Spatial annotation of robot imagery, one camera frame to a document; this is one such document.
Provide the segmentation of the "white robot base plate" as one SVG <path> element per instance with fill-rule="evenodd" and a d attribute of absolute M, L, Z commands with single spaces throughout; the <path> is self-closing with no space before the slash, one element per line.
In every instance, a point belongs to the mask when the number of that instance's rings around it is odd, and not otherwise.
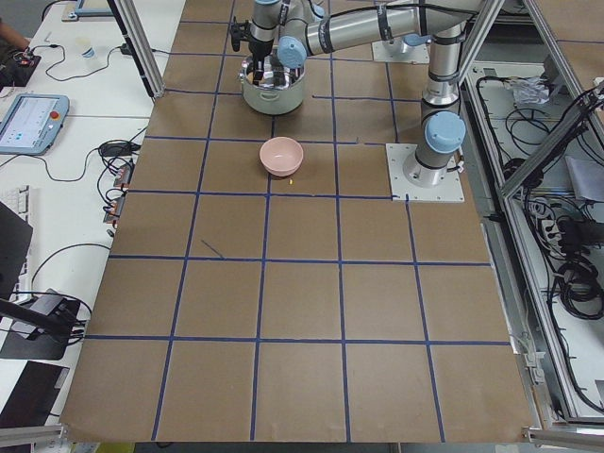
<path fill-rule="evenodd" d="M 414 143 L 387 143 L 387 166 L 394 201 L 462 203 L 461 177 L 449 159 L 441 169 L 428 169 L 416 159 Z"/>

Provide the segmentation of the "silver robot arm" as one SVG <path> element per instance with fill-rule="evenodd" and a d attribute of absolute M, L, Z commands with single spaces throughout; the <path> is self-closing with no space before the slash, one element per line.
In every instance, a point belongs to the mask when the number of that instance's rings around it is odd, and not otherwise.
<path fill-rule="evenodd" d="M 306 60 L 381 42 L 416 47 L 429 41 L 428 79 L 421 99 L 422 139 L 401 168 L 408 181 L 434 188 L 465 139 L 460 84 L 468 57 L 466 25 L 485 12 L 482 1 L 393 1 L 325 14 L 312 1 L 257 1 L 253 16 L 230 29 L 234 49 L 247 42 L 253 71 L 259 74 L 270 55 L 300 70 Z"/>

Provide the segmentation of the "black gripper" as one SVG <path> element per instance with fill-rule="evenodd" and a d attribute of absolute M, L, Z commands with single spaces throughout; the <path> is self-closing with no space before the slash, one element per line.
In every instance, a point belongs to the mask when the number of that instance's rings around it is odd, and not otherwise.
<path fill-rule="evenodd" d="M 264 59 L 272 53 L 273 41 L 265 42 L 251 38 L 248 47 L 253 57 L 252 83 L 259 85 L 264 79 Z"/>

